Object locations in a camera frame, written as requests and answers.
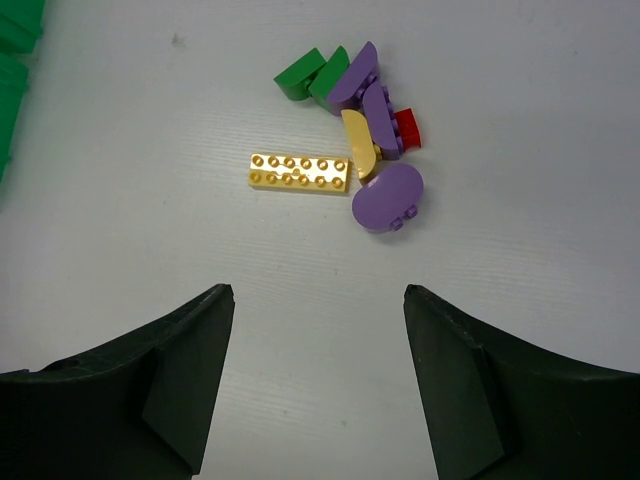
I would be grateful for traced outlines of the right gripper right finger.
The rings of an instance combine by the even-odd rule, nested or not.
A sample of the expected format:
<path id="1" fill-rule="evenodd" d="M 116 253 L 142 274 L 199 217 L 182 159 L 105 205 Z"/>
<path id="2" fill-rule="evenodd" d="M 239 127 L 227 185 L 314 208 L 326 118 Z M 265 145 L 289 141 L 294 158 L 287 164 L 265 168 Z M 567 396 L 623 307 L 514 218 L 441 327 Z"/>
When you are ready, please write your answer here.
<path id="1" fill-rule="evenodd" d="M 639 377 L 542 349 L 409 286 L 404 316 L 442 479 L 635 479 Z"/>

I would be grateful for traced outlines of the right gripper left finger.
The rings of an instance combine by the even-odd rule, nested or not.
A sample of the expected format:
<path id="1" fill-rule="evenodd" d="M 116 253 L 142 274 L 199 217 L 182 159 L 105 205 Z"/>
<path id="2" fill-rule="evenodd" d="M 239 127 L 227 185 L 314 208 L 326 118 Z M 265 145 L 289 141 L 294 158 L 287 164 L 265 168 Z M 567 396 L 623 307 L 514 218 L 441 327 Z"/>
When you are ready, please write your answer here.
<path id="1" fill-rule="evenodd" d="M 1 377 L 5 479 L 190 479 L 201 472 L 234 316 L 218 284 L 39 371 Z"/>

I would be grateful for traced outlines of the green lego brick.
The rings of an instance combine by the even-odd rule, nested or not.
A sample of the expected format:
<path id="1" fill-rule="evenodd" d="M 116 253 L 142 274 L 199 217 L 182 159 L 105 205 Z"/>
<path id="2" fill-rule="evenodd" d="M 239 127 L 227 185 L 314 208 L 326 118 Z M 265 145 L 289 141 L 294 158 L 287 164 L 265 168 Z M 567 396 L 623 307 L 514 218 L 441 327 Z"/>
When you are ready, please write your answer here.
<path id="1" fill-rule="evenodd" d="M 274 82 L 289 100 L 305 100 L 310 96 L 309 86 L 325 65 L 321 52 L 312 48 L 276 75 Z"/>

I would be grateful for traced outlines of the green curved lego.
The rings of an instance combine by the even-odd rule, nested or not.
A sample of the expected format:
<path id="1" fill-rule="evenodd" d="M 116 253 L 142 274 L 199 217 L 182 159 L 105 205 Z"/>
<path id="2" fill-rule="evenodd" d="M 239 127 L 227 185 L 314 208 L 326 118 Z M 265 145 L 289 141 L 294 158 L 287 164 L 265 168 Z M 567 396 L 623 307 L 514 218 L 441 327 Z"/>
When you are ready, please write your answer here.
<path id="1" fill-rule="evenodd" d="M 309 85 L 310 96 L 330 114 L 333 111 L 328 101 L 328 96 L 349 65 L 350 60 L 347 50 L 340 45 Z"/>

